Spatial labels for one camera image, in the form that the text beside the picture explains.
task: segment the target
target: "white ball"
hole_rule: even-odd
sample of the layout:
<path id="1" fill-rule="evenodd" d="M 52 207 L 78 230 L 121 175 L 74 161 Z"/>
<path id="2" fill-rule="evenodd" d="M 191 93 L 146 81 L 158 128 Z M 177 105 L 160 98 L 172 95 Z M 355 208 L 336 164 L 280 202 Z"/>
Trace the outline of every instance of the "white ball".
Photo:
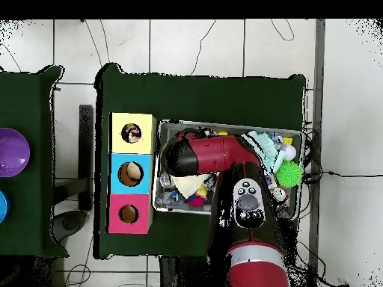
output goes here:
<path id="1" fill-rule="evenodd" d="M 284 148 L 284 160 L 291 161 L 296 156 L 296 149 L 292 145 L 286 145 Z"/>

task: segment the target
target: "green table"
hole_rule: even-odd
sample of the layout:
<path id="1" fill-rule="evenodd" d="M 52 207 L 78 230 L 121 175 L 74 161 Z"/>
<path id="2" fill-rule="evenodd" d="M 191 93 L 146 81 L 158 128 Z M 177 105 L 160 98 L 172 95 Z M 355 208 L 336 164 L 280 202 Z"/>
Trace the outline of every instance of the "green table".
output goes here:
<path id="1" fill-rule="evenodd" d="M 96 77 L 95 255 L 203 256 L 209 216 L 154 213 L 147 235 L 105 233 L 108 113 L 152 114 L 162 119 L 302 130 L 305 78 L 176 77 L 123 74 L 106 64 Z"/>
<path id="2" fill-rule="evenodd" d="M 21 132 L 31 147 L 28 166 L 0 178 L 10 211 L 0 223 L 0 255 L 64 256 L 49 234 L 53 206 L 51 105 L 61 67 L 37 74 L 0 72 L 0 127 Z"/>

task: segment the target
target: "gray bin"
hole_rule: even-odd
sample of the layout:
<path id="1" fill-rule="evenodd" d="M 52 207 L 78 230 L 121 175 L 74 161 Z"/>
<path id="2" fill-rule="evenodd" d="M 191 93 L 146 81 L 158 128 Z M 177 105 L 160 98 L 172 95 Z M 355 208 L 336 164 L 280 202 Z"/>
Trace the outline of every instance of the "gray bin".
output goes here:
<path id="1" fill-rule="evenodd" d="M 211 202 L 212 202 L 212 194 L 209 193 L 207 197 L 207 201 L 205 205 L 201 207 L 192 207 L 187 203 L 185 204 L 177 204 L 177 205 L 166 205 L 166 206 L 158 206 L 156 205 L 156 198 L 160 197 L 164 192 L 162 186 L 159 184 L 159 176 L 164 171 L 161 162 L 159 159 L 162 148 L 166 144 L 166 142 L 172 138 L 176 133 L 181 132 L 185 128 L 194 128 L 199 129 L 202 128 L 211 128 L 215 132 L 226 131 L 230 135 L 242 135 L 249 131 L 256 132 L 277 132 L 279 135 L 292 138 L 292 145 L 295 147 L 297 156 L 294 158 L 294 162 L 303 167 L 303 157 L 304 157 L 304 135 L 299 131 L 292 130 L 281 130 L 281 129 L 267 129 L 267 128 L 257 128 L 250 126 L 232 126 L 225 124 L 216 124 L 216 123 L 200 123 L 200 122 L 192 122 L 192 121 L 178 121 L 175 123 L 174 120 L 162 120 L 159 123 L 157 135 L 159 136 L 159 142 L 156 145 L 156 166 L 154 170 L 153 177 L 153 207 L 154 209 L 161 212 L 186 212 L 192 214 L 202 214 L 202 215 L 210 215 Z M 287 217 L 295 218 L 297 215 L 297 211 L 299 208 L 300 202 L 300 193 L 301 193 L 301 184 L 299 186 L 295 186 L 291 188 L 287 194 L 289 195 L 289 212 Z"/>

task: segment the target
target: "white cloth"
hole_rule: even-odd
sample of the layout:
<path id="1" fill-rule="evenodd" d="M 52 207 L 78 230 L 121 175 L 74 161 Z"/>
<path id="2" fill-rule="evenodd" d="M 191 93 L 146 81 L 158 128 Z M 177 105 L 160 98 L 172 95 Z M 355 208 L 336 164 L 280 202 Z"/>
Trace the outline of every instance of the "white cloth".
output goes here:
<path id="1" fill-rule="evenodd" d="M 178 191 L 188 199 L 192 194 L 195 194 L 197 189 L 209 177 L 209 174 L 192 175 L 186 177 L 174 177 L 171 179 L 176 185 Z"/>

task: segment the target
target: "green spiky ball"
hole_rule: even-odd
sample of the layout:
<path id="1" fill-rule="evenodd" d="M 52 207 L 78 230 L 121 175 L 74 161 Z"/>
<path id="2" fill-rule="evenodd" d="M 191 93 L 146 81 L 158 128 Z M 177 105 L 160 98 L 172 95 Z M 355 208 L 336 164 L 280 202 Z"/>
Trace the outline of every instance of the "green spiky ball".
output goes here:
<path id="1" fill-rule="evenodd" d="M 275 174 L 278 182 L 287 188 L 299 184 L 303 170 L 293 161 L 284 161 Z"/>

